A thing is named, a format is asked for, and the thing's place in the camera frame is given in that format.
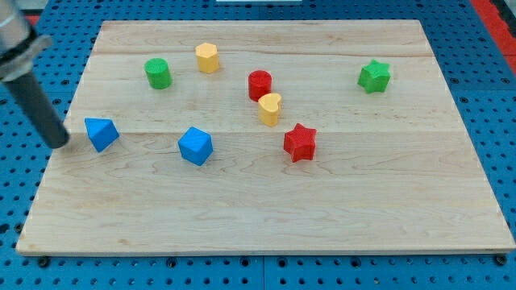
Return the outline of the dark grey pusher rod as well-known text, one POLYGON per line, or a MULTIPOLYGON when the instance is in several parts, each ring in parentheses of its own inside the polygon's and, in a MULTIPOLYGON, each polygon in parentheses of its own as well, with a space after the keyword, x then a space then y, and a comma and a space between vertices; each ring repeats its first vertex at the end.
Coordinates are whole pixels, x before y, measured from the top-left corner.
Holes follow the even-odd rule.
POLYGON ((48 147, 57 149, 69 141, 68 131, 33 72, 6 81, 4 85, 48 147))

